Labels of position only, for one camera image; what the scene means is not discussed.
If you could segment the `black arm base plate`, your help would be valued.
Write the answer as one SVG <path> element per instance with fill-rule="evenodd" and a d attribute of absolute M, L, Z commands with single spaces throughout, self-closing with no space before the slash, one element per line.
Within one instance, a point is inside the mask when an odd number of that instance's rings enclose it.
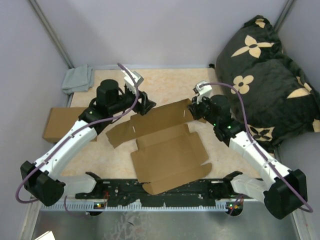
<path fill-rule="evenodd" d="M 105 199 L 109 207 L 128 206 L 140 200 L 143 207 L 213 207 L 216 200 L 238 196 L 222 178 L 196 180 L 177 188 L 152 195 L 137 179 L 98 179 L 90 193 L 77 193 L 76 199 Z"/>

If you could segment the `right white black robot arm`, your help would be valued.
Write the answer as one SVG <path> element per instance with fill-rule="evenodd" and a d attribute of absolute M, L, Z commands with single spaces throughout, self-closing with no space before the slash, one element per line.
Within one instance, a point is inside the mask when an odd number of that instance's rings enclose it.
<path fill-rule="evenodd" d="M 226 96 L 195 96 L 188 109 L 194 120 L 210 123 L 217 139 L 240 154 L 260 175 L 255 179 L 240 171 L 228 174 L 222 189 L 226 197 L 246 195 L 263 203 L 279 220 L 308 200 L 306 175 L 300 169 L 286 167 L 249 137 L 244 123 L 232 117 Z"/>

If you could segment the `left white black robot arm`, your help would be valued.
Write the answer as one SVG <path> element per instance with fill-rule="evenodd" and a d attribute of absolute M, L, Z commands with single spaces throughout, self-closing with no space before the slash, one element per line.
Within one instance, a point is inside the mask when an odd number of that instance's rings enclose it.
<path fill-rule="evenodd" d="M 121 90 L 117 81 L 103 80 L 91 100 L 67 134 L 45 155 L 35 162 L 24 162 L 20 167 L 23 187 L 42 204 L 49 207 L 65 196 L 88 194 L 97 199 L 103 195 L 104 186 L 98 176 L 86 173 L 61 177 L 61 172 L 74 156 L 94 140 L 116 117 L 126 110 L 141 116 L 147 114 L 156 103 L 147 93 L 126 83 Z"/>

